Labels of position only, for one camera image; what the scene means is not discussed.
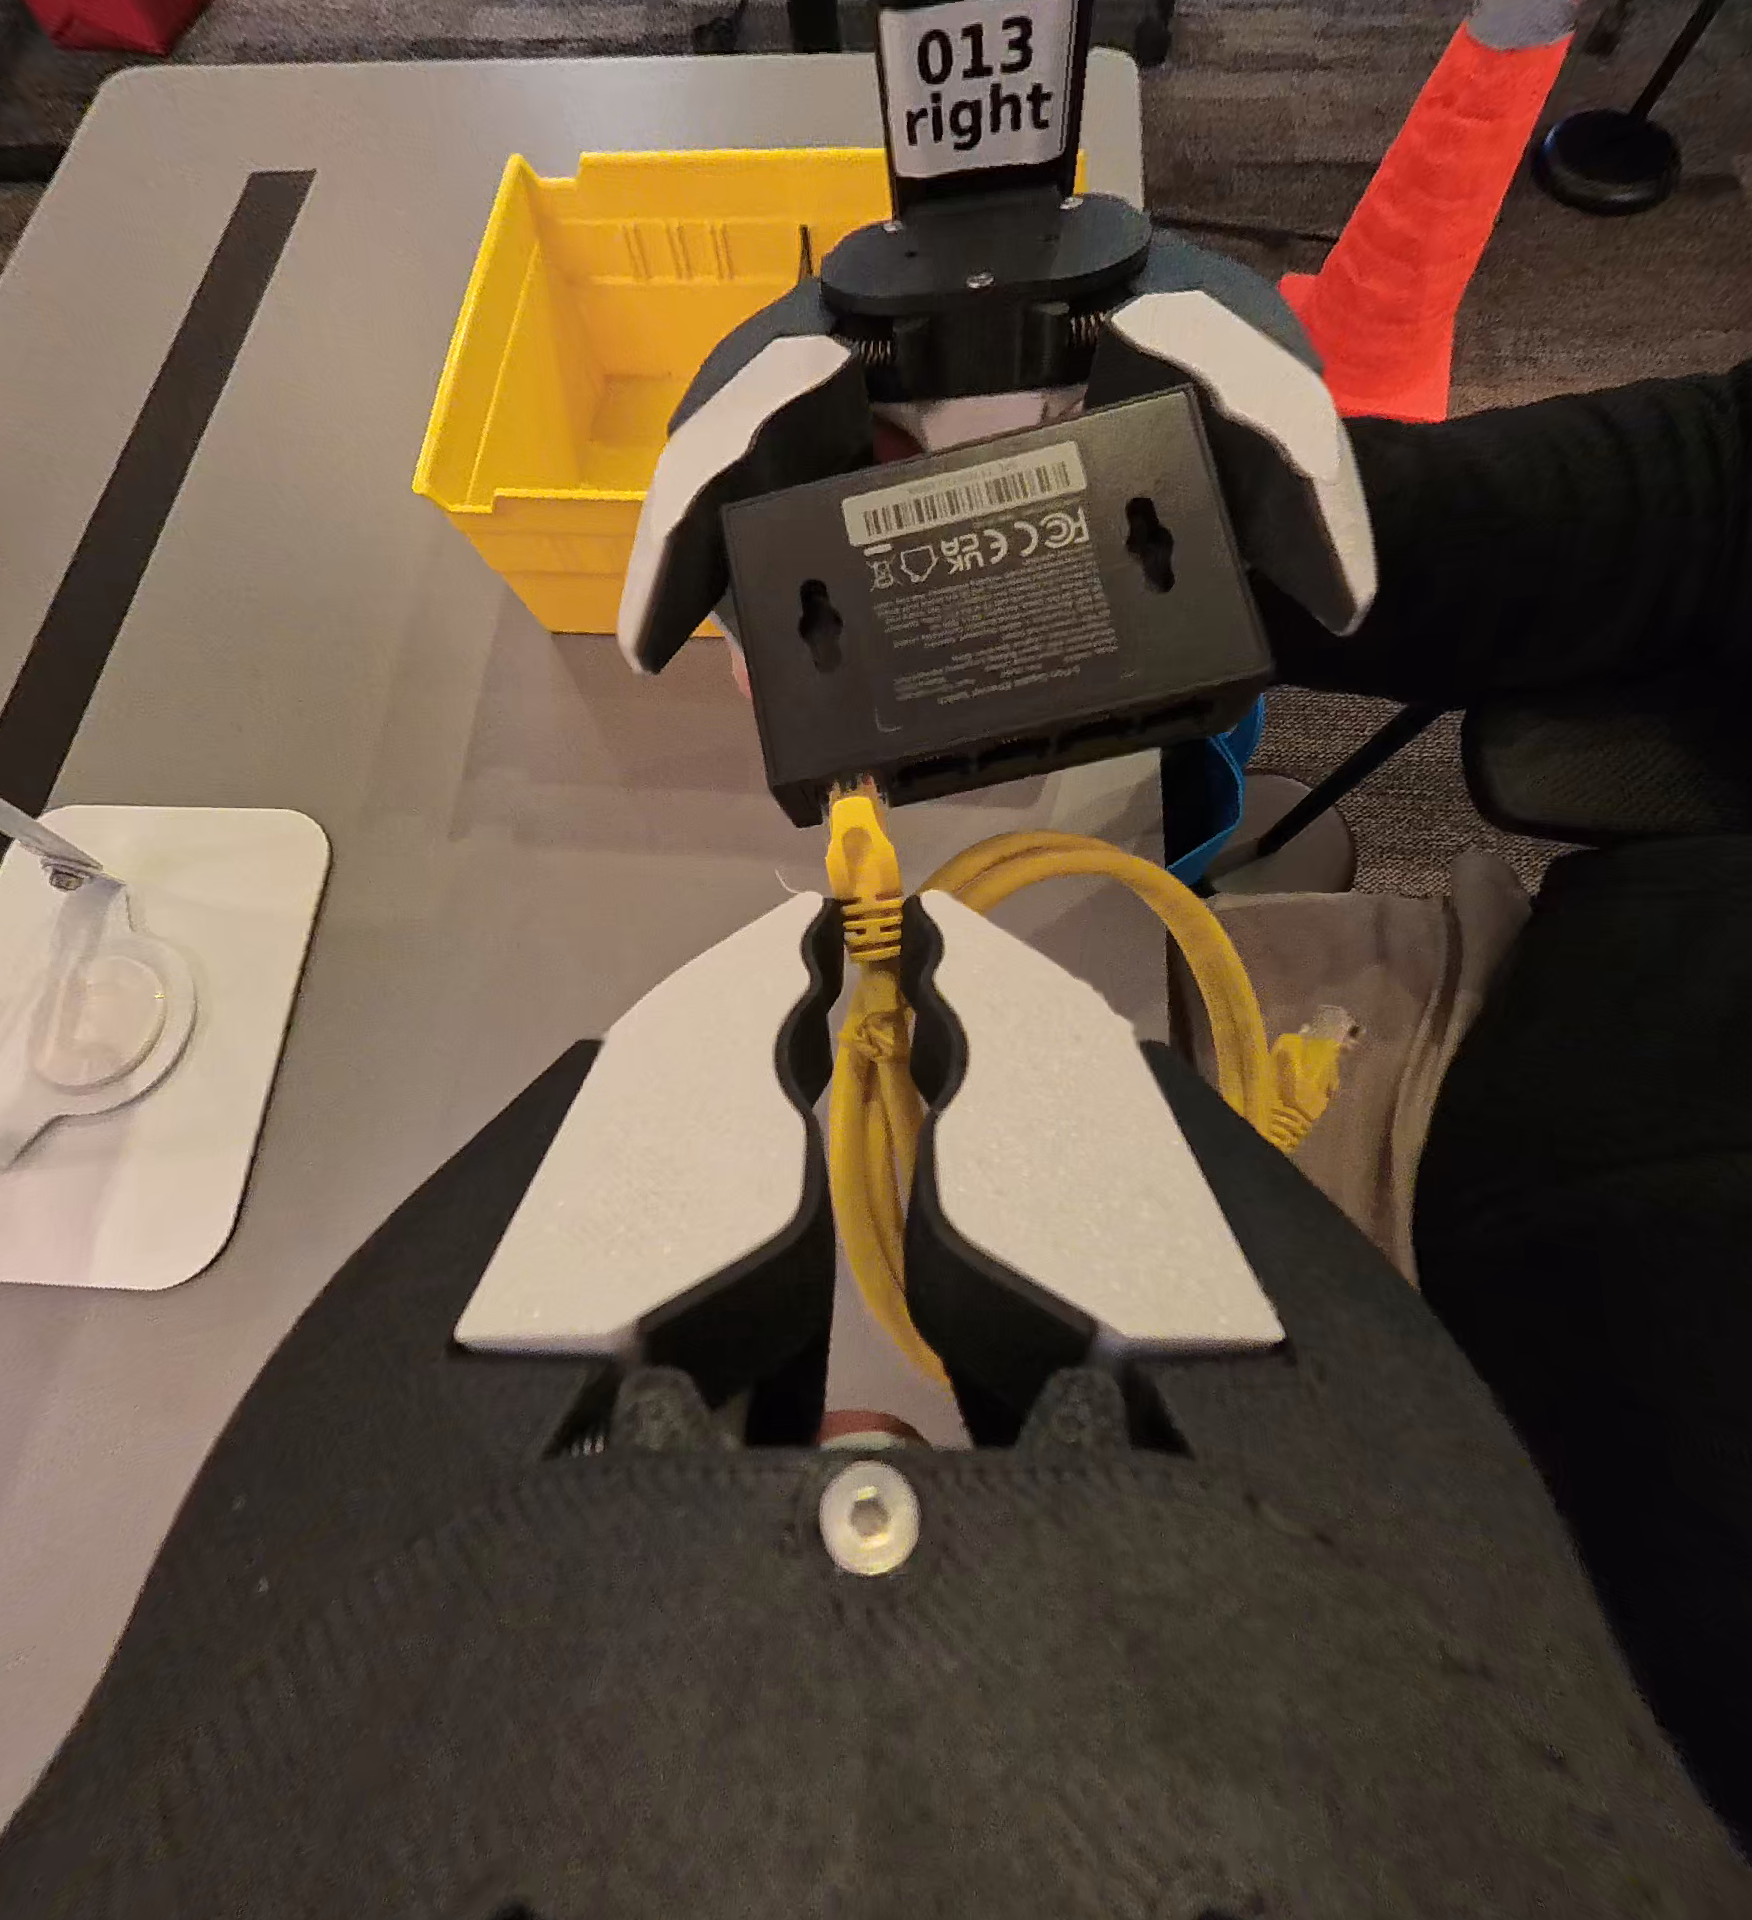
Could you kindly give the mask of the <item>orange traffic cone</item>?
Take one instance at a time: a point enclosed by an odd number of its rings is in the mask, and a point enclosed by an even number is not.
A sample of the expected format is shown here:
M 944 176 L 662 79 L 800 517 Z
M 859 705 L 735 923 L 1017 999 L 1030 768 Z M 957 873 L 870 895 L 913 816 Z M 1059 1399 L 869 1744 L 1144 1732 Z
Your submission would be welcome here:
M 1474 5 L 1319 270 L 1280 276 L 1341 418 L 1446 415 L 1458 307 L 1574 32 L 1574 5 Z

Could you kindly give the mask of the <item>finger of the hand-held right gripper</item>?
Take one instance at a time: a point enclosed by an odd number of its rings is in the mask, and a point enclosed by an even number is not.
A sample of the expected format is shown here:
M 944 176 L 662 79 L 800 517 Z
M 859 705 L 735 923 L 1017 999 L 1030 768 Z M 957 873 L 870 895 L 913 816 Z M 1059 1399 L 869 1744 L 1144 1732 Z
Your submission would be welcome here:
M 1240 565 L 1326 633 L 1378 592 L 1354 444 L 1312 344 L 1278 291 L 1136 293 L 1101 319 L 1087 406 L 1196 399 Z
M 617 648 L 661 677 L 730 594 L 726 514 L 870 465 L 866 367 L 842 340 L 764 344 L 662 444 L 617 604 Z

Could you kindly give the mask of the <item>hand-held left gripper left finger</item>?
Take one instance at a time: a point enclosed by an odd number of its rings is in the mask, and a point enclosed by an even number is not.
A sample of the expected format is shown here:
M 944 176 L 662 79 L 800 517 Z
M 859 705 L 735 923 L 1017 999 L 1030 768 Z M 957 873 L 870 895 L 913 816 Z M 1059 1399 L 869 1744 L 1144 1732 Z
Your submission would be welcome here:
M 835 899 L 791 895 L 585 1046 L 456 1342 L 688 1376 L 755 1446 L 808 1446 L 835 1317 L 817 1117 L 831 1080 Z

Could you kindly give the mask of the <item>black tape strip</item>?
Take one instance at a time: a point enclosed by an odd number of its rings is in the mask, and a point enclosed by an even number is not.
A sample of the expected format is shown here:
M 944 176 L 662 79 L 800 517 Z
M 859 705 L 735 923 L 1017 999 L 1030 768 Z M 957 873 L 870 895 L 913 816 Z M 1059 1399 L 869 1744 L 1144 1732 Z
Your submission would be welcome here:
M 316 169 L 251 171 L 0 707 L 0 798 L 41 811 L 137 607 Z

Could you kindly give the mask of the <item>clear acrylic stand bracket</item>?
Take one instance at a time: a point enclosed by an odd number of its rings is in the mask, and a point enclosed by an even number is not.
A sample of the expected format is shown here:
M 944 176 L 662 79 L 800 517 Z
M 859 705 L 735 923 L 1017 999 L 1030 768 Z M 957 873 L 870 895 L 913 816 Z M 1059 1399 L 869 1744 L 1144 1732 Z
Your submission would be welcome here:
M 0 954 L 0 1171 L 69 1117 L 115 1114 L 153 1093 L 196 1030 L 196 971 L 137 926 L 131 887 L 24 807 L 0 834 L 33 854 L 47 915 Z

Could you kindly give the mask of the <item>blue plastic bin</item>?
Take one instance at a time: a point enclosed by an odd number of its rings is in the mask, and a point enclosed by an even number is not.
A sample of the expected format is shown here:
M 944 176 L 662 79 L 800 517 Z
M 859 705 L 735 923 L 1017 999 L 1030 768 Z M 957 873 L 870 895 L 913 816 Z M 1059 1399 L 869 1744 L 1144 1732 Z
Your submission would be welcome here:
M 1264 737 L 1267 705 L 1217 735 L 1178 744 L 1158 762 L 1159 862 L 1191 889 L 1207 887 L 1217 854 L 1246 819 L 1249 770 Z

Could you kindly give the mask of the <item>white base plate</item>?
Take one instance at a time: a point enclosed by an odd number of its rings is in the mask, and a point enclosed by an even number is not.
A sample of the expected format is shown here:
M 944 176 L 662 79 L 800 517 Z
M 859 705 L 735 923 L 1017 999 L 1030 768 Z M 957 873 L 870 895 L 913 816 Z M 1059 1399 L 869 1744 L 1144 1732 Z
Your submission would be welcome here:
M 332 846 L 292 810 L 69 804 L 45 823 L 131 887 L 144 933 L 185 951 L 198 1009 L 153 1093 L 57 1120 L 0 1171 L 0 1285 L 163 1294 L 238 1227 Z M 8 847 L 0 954 L 47 905 L 39 862 Z

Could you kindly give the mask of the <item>black mesh office chair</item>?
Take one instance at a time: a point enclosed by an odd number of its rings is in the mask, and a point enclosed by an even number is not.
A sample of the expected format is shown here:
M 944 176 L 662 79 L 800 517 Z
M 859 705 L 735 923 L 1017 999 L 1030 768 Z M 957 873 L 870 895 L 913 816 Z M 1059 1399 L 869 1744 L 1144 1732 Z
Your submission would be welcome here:
M 1752 831 L 1752 711 L 1587 692 L 1471 711 L 1273 692 L 1204 887 L 1428 898 L 1465 853 L 1525 887 L 1560 853 Z

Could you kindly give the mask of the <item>black ethernet switch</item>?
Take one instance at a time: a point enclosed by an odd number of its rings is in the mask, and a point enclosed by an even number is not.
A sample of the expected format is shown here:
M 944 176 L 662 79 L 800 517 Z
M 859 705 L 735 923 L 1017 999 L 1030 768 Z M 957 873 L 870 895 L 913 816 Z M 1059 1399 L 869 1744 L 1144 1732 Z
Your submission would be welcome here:
M 720 544 L 796 828 L 1221 735 L 1272 680 L 1185 388 L 742 501 Z

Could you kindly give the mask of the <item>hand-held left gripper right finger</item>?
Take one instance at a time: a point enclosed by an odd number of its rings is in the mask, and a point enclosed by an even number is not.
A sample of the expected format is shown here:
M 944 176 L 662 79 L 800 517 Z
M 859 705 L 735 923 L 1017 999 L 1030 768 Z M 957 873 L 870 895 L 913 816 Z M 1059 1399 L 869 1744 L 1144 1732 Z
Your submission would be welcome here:
M 1283 1324 L 1159 1069 L 1092 985 L 953 895 L 905 911 L 923 1098 L 905 1302 L 970 1441 L 1017 1441 L 1057 1376 L 1267 1356 Z

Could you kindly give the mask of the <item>black round stand base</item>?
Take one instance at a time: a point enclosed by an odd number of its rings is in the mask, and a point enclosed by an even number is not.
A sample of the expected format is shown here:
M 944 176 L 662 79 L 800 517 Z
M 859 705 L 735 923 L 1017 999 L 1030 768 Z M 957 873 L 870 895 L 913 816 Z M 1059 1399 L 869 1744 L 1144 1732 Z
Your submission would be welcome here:
M 1593 218 L 1632 218 L 1679 184 L 1679 140 L 1653 116 L 1663 91 L 1725 5 L 1694 5 L 1632 109 L 1587 109 L 1551 125 L 1532 156 L 1534 184 Z

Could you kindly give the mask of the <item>person's black jacket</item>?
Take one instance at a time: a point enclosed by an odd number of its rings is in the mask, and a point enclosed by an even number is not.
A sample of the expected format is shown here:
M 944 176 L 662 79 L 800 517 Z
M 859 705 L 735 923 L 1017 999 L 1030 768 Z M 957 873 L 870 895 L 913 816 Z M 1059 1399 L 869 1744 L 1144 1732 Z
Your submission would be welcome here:
M 1752 834 L 1554 862 L 1444 1075 L 1415 1247 L 1752 1862 Z

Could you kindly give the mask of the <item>person's right forearm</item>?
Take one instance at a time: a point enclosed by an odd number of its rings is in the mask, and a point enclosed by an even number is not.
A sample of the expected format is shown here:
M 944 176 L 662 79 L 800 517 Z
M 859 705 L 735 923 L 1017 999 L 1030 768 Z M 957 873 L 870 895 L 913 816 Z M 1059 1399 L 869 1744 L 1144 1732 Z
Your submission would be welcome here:
M 1278 686 L 1439 707 L 1652 680 L 1752 700 L 1752 362 L 1350 439 L 1378 592 L 1332 638 L 1257 584 Z

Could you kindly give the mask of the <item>red object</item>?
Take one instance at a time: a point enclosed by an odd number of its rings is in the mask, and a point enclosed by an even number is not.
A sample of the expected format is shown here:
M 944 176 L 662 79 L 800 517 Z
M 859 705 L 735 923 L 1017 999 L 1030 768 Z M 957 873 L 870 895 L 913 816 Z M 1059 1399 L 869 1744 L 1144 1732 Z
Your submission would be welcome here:
M 170 58 L 196 20 L 207 11 L 201 0 L 180 5 L 39 5 L 25 14 L 69 51 Z

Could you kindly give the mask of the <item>yellow plastic bin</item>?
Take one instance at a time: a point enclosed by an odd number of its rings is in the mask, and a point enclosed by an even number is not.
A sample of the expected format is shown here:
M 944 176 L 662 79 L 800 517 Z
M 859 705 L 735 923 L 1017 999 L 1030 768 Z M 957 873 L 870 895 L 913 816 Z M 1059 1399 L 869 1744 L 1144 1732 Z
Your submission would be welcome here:
M 887 214 L 881 150 L 511 156 L 414 467 L 550 633 L 614 638 L 674 410 L 720 338 Z

